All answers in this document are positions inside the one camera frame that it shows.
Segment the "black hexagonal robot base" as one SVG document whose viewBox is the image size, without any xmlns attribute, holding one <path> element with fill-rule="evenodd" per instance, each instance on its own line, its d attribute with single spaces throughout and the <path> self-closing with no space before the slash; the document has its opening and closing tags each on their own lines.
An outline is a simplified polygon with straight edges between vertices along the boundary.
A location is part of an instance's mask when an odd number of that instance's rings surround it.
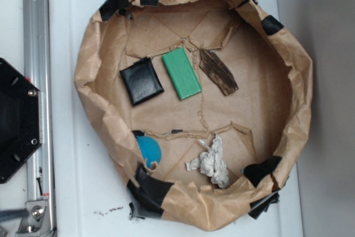
<svg viewBox="0 0 355 237">
<path fill-rule="evenodd" d="M 1 58 L 1 184 L 41 145 L 39 90 Z"/>
</svg>

